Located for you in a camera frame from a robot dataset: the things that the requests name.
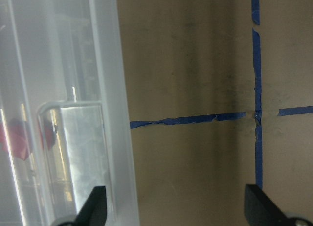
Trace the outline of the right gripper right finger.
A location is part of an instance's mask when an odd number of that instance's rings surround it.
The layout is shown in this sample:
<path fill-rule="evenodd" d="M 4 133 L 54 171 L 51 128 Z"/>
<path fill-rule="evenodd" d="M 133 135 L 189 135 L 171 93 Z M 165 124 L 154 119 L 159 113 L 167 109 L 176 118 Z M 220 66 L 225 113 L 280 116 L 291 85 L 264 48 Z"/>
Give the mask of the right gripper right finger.
<path fill-rule="evenodd" d="M 255 184 L 245 186 L 244 216 L 250 226 L 288 226 L 288 218 Z"/>

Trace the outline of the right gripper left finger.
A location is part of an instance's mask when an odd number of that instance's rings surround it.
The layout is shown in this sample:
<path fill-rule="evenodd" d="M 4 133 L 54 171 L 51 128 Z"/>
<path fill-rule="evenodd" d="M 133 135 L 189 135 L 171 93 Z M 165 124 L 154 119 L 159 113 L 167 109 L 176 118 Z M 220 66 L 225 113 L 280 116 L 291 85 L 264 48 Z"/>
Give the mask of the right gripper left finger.
<path fill-rule="evenodd" d="M 75 226 L 104 226 L 108 217 L 105 186 L 96 186 L 75 218 Z"/>

